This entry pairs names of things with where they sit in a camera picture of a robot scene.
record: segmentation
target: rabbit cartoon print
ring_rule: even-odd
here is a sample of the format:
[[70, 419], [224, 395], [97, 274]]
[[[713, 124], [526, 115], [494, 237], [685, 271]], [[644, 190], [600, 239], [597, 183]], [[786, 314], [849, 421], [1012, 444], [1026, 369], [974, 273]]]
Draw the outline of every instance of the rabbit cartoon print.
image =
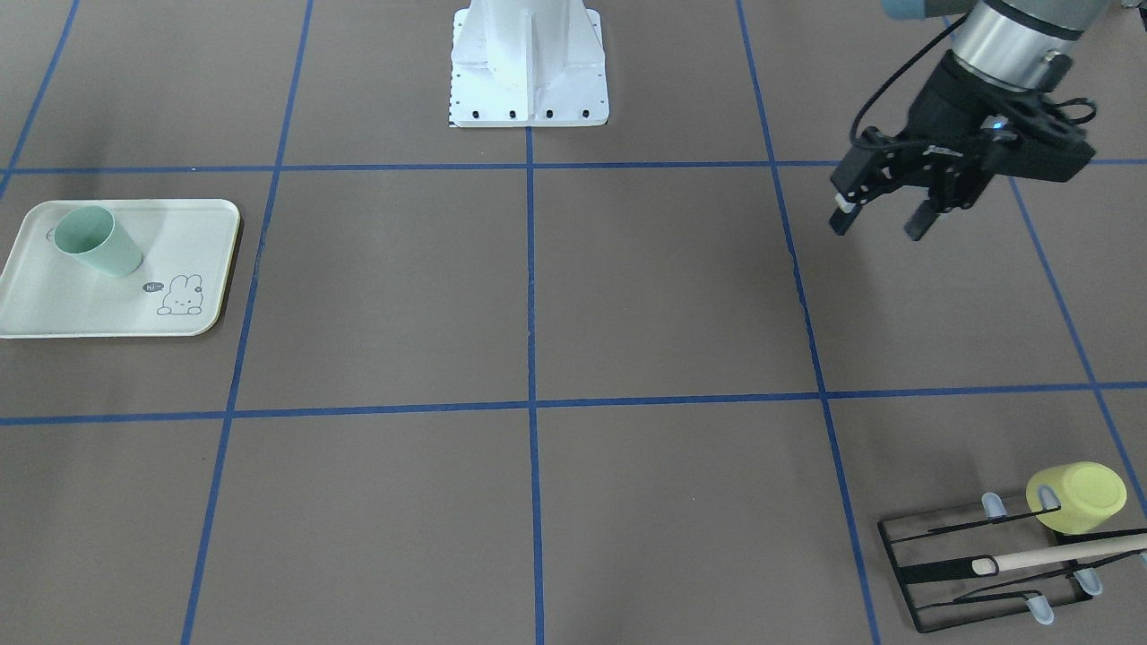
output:
[[175, 275], [171, 279], [159, 316], [195, 316], [203, 312], [203, 277]]

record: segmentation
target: mint green cup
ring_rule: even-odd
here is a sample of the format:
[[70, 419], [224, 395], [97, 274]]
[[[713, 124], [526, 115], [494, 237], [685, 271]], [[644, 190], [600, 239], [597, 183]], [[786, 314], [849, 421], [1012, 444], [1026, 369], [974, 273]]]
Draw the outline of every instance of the mint green cup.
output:
[[69, 212], [56, 225], [53, 239], [64, 255], [114, 278], [127, 275], [143, 262], [135, 241], [102, 207]]

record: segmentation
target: yellow cup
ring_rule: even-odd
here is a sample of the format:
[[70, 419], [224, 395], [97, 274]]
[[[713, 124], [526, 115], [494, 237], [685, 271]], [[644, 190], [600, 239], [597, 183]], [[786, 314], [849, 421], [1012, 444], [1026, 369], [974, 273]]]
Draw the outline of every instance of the yellow cup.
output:
[[1060, 510], [1038, 515], [1052, 530], [1066, 535], [1087, 533], [1106, 522], [1128, 503], [1128, 488], [1115, 471], [1093, 461], [1046, 468], [1028, 482], [1028, 507], [1041, 511], [1039, 488], [1050, 487], [1060, 499]]

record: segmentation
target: white tray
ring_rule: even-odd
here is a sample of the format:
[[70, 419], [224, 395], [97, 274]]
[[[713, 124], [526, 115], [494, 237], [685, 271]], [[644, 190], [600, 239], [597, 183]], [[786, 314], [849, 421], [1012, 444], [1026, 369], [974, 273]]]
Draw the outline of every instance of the white tray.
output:
[[[68, 212], [101, 205], [143, 251], [109, 278], [56, 249]], [[239, 234], [226, 200], [53, 201], [24, 217], [0, 273], [0, 337], [194, 336], [219, 318]]]

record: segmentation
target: gray tile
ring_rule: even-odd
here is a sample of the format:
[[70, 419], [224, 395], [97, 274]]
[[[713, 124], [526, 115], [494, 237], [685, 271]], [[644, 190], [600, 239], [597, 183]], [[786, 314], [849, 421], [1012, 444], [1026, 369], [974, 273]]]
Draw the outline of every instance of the gray tile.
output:
[[1021, 192], [1097, 378], [1147, 379], [1147, 166], [1089, 166]]
[[69, 0], [7, 3], [0, 8], [0, 165], [7, 168], [29, 110], [40, 91], [60, 33], [71, 8]]
[[544, 410], [548, 643], [859, 643], [816, 402]]
[[23, 168], [274, 163], [303, 2], [84, 2]]
[[0, 433], [6, 645], [177, 643], [218, 421]]
[[586, 6], [601, 13], [609, 123], [537, 129], [539, 162], [765, 158], [733, 2]]
[[[894, 21], [879, 2], [810, 11], [793, 2], [747, 2], [762, 99], [779, 160], [840, 160], [864, 102], [944, 30], [939, 20]], [[895, 134], [946, 44], [894, 85], [861, 127]]]
[[[1108, 390], [1103, 399], [1142, 487], [1147, 484], [1147, 390]], [[1128, 499], [1129, 505], [1136, 503], [1133, 497]]]
[[283, 174], [241, 406], [524, 399], [524, 199], [518, 171]]
[[237, 421], [195, 643], [533, 643], [528, 427]]
[[[833, 413], [882, 643], [1067, 645], [1100, 634], [1126, 645], [1142, 639], [1147, 577], [1133, 561], [1102, 569], [1103, 596], [1056, 609], [1052, 628], [1022, 614], [916, 634], [876, 529], [885, 518], [975, 504], [988, 490], [1021, 492], [1031, 475], [1060, 464], [1099, 461], [1126, 480], [1091, 393], [838, 401]], [[1129, 500], [1103, 528], [1141, 523]]]
[[1086, 380], [1007, 181], [912, 242], [922, 191], [881, 197], [838, 238], [829, 172], [781, 172], [829, 389]]
[[1084, 127], [1100, 158], [1147, 158], [1147, 39], [1138, 11], [1113, 2], [1071, 53], [1075, 65], [1055, 91], [1058, 100], [1090, 96], [1099, 117]]
[[816, 389], [767, 170], [536, 181], [539, 396]]
[[53, 174], [13, 179], [0, 202], [0, 252], [24, 213], [49, 200], [221, 197], [243, 220], [231, 287], [214, 327], [175, 339], [0, 341], [5, 415], [223, 410], [251, 280], [270, 174]]
[[525, 160], [521, 129], [450, 127], [450, 52], [462, 0], [317, 2], [288, 163]]

